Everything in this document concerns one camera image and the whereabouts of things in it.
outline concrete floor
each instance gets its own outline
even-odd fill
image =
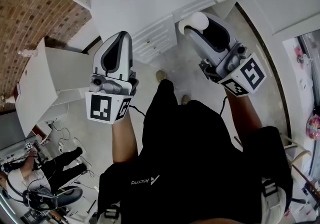
[[[245,45],[251,51],[257,53],[265,72],[268,75],[266,81],[261,85],[259,90],[254,95],[250,96],[263,125],[275,126],[280,132],[286,133],[287,127],[280,99],[281,97],[276,81],[270,71],[271,69],[261,50],[261,46],[236,8],[232,9],[226,20],[233,25],[238,37]],[[158,84],[155,73],[159,69],[164,69],[167,71],[169,79],[173,81],[175,85],[175,94],[178,102],[184,94],[189,94],[193,99],[199,100],[211,109],[219,112],[222,107],[223,99],[226,96],[223,87],[206,79],[198,66],[200,63],[199,56],[179,32],[177,33],[177,40],[178,46],[158,56],[152,60],[149,65],[137,61],[133,62],[133,69],[136,71],[136,76],[139,79],[139,86],[131,104],[137,106],[141,111],[146,113],[157,90]],[[69,107],[70,110],[67,118],[63,121],[63,127],[69,129],[71,137],[77,137],[82,142],[87,149],[85,157],[87,161],[92,164],[92,171],[96,175],[100,175],[112,164],[111,126],[87,120],[85,100],[71,102]],[[141,138],[144,117],[135,109],[130,109],[130,114],[140,152],[142,149]],[[225,110],[222,117],[231,138],[233,138],[236,136],[236,130],[232,121],[228,101],[225,104]],[[52,154],[57,154],[59,138],[61,138],[60,132],[55,131],[52,133],[51,143],[48,145],[53,149],[51,150]],[[234,145],[238,147],[234,139],[232,140]],[[74,145],[70,141],[66,141],[65,144],[66,149],[74,149]],[[94,186],[98,187],[99,185],[98,176],[92,178],[89,174],[85,174],[78,180],[92,188]],[[83,189],[83,195],[90,203],[98,198],[98,193],[95,189],[87,187],[83,187]]]

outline shoe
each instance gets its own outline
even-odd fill
[[[90,170],[90,169],[92,168],[91,163],[89,163],[89,162],[88,162],[86,159],[84,159],[82,156],[79,156],[79,157],[77,158],[77,162],[78,162],[78,163],[83,163],[88,170]]]
[[[156,77],[156,80],[159,82],[159,84],[160,84],[160,82],[162,81],[162,80],[166,80],[167,78],[168,78],[168,75],[167,75],[167,73],[165,72],[165,71],[163,71],[163,70],[159,70],[159,71],[157,71],[156,73],[155,73],[155,77]]]
[[[188,95],[184,95],[181,99],[181,104],[186,105],[189,101],[191,101],[191,97]]]
[[[73,138],[72,140],[73,140],[73,142],[74,142],[76,147],[80,147],[81,148],[81,150],[82,150],[82,154],[81,155],[85,155],[86,154],[86,149],[85,149],[84,146],[82,146],[81,142],[77,138]]]

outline black t-shirt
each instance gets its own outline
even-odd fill
[[[218,217],[259,223],[262,175],[291,179],[278,130],[255,132],[240,152],[213,110],[198,101],[176,109],[162,122],[145,120],[137,160],[101,175],[98,215],[121,201],[124,224]]]

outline person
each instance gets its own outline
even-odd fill
[[[38,170],[33,170],[36,153],[36,149],[33,147],[21,168],[12,170],[8,174],[0,172],[1,187],[6,190],[9,197],[18,201],[22,201],[23,199],[17,192],[22,194],[27,189],[36,190],[41,186],[48,188],[54,194],[61,186],[73,178],[86,173],[91,166],[81,157],[85,153],[83,146],[77,139],[73,140],[78,145],[74,151],[63,153],[47,161]],[[81,162],[79,165],[64,170],[65,166],[77,158]]]
[[[279,221],[293,185],[279,131],[262,127],[248,96],[226,91],[241,152],[219,114],[188,96],[178,105],[166,73],[156,78],[139,155],[129,112],[112,125],[113,165],[100,177],[98,223]]]

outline white table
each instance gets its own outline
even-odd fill
[[[37,123],[63,115],[65,103],[84,98],[92,74],[90,55],[48,48],[44,39],[37,50],[20,78],[21,96],[15,103],[25,136]]]
[[[225,18],[236,1],[89,0],[90,13],[102,40],[120,31],[129,32],[133,57],[142,62],[177,44],[174,23],[211,6],[220,17]]]

